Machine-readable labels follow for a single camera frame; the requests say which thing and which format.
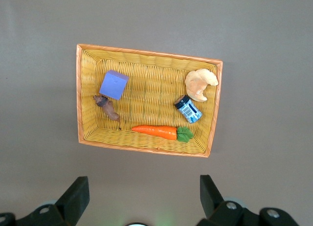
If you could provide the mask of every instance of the orange carrot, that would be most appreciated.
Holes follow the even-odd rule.
[[[159,136],[165,139],[176,140],[177,128],[170,126],[149,126],[141,125],[132,128],[133,132],[145,133],[153,136]]]

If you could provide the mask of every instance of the basket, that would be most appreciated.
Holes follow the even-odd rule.
[[[222,82],[221,60],[97,45],[77,45],[77,119],[79,142],[99,147],[166,155],[208,157],[214,137]],[[190,124],[174,102],[186,94],[188,72],[207,68],[219,81],[208,85],[205,102],[193,101],[203,113]],[[114,100],[121,122],[111,121],[93,100],[110,69],[129,76],[120,100]],[[187,126],[188,143],[132,132],[137,125]]]

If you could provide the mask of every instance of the yellow wicker basket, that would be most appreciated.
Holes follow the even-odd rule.
[[[208,157],[211,151],[222,82],[220,60],[97,45],[77,45],[77,118],[79,142],[105,148],[167,155]],[[188,72],[207,68],[219,85],[207,86],[205,102],[194,101],[203,113],[190,124],[174,102],[186,94]],[[121,122],[111,121],[93,100],[110,69],[129,76],[120,100],[114,100]],[[132,132],[137,125],[187,126],[195,135],[188,143]]]

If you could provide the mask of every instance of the basket rim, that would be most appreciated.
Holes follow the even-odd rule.
[[[90,49],[112,51],[112,52],[134,53],[134,54],[140,54],[140,55],[145,55],[145,56],[169,57],[169,58],[175,58],[179,60],[193,60],[193,61],[206,62],[206,63],[211,63],[211,64],[216,65],[217,67],[216,76],[217,76],[219,84],[217,85],[214,112],[213,112],[213,118],[212,118],[212,123],[211,123],[211,130],[210,130],[205,153],[189,154],[189,153],[184,153],[184,152],[164,151],[164,150],[159,150],[159,149],[151,150],[148,148],[136,148],[136,147],[129,147],[129,146],[111,145],[111,144],[105,144],[101,142],[85,140],[83,123],[82,123],[83,115],[82,115],[82,104],[81,104],[81,60],[82,60],[82,51],[90,50]],[[222,86],[222,71],[223,71],[223,62],[222,60],[219,60],[219,59],[164,53],[164,52],[154,52],[154,51],[146,51],[146,50],[136,50],[136,49],[129,49],[129,48],[119,48],[119,47],[111,47],[111,46],[77,44],[77,47],[76,47],[76,97],[77,97],[78,141],[79,143],[82,143],[82,144],[93,145],[93,146],[103,147],[103,148],[141,151],[141,152],[146,152],[146,153],[158,153],[158,154],[165,154],[165,155],[180,155],[180,156],[207,158],[210,155],[211,146],[213,144],[213,138],[215,134],[216,123],[217,123],[217,116],[218,116],[220,96],[221,96],[221,86]]]

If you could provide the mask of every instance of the blue box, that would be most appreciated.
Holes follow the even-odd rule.
[[[109,70],[104,76],[100,93],[119,100],[122,97],[128,79],[129,77],[124,74]]]

